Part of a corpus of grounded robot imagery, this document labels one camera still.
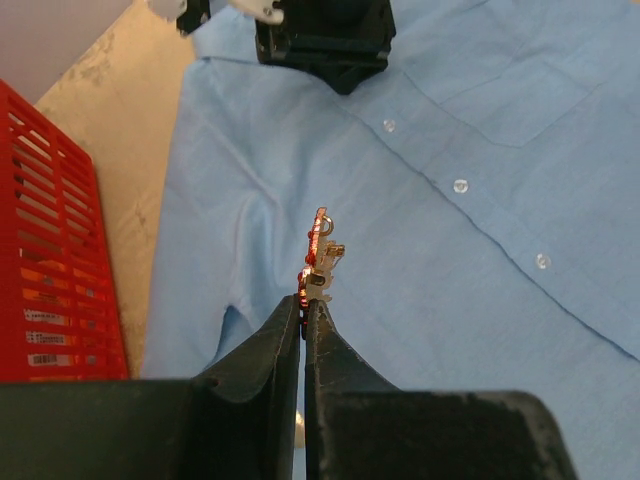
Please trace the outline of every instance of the shirt button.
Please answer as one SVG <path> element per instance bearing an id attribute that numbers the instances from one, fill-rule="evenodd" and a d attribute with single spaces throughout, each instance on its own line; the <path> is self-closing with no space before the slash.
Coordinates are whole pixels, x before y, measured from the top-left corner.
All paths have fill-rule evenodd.
<path id="1" fill-rule="evenodd" d="M 536 265 L 540 270 L 546 270 L 551 266 L 551 259 L 549 255 L 545 255 L 544 253 L 539 253 L 536 256 Z"/>
<path id="2" fill-rule="evenodd" d="M 456 193 L 467 193 L 469 191 L 469 182 L 459 179 L 453 182 L 453 191 Z"/>
<path id="3" fill-rule="evenodd" d="M 382 126 L 388 133 L 393 133 L 396 129 L 396 122 L 391 119 L 387 119 L 382 122 Z"/>

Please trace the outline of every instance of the light blue shirt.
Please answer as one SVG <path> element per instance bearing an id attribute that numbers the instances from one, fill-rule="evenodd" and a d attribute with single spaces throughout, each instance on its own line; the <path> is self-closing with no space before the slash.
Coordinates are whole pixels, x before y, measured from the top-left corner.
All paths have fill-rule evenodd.
<path id="1" fill-rule="evenodd" d="M 144 375 L 194 375 L 255 331 L 326 206 L 347 249 L 329 307 L 375 369 L 530 391 L 581 479 L 638 480 L 640 5 L 393 7 L 390 66 L 348 97 L 259 65 L 234 10 L 198 31 Z"/>

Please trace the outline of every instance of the metal clip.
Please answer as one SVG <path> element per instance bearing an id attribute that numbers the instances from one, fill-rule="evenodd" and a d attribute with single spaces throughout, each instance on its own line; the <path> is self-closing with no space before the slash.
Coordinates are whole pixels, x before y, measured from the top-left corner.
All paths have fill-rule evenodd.
<path id="1" fill-rule="evenodd" d="M 344 245 L 337 245 L 328 237 L 334 225 L 327 209 L 322 207 L 316 212 L 313 227 L 309 231 L 309 251 L 305 257 L 305 267 L 298 275 L 298 298 L 300 309 L 307 312 L 311 300 L 331 301 L 324 292 L 331 286 L 331 271 L 344 256 Z"/>

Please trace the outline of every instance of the red crate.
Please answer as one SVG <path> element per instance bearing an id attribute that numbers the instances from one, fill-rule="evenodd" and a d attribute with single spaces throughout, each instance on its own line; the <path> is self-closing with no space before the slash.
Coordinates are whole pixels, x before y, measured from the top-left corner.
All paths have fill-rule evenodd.
<path id="1" fill-rule="evenodd" d="M 0 382 L 128 378 L 91 158 L 0 80 Z"/>

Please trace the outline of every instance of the crate label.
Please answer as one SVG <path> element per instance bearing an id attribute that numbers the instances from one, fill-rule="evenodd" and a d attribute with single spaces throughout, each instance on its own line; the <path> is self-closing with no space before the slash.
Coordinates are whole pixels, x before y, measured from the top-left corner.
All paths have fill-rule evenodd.
<path id="1" fill-rule="evenodd" d="M 56 355 L 55 353 L 28 355 L 29 365 L 32 367 L 68 367 L 71 365 L 70 355 Z"/>
<path id="2" fill-rule="evenodd" d="M 44 345 L 68 345 L 66 335 L 47 332 L 27 332 L 27 342 Z"/>
<path id="3" fill-rule="evenodd" d="M 39 310 L 24 310 L 24 318 L 29 322 L 53 323 L 54 325 L 66 325 L 66 317 L 56 313 L 41 312 Z"/>

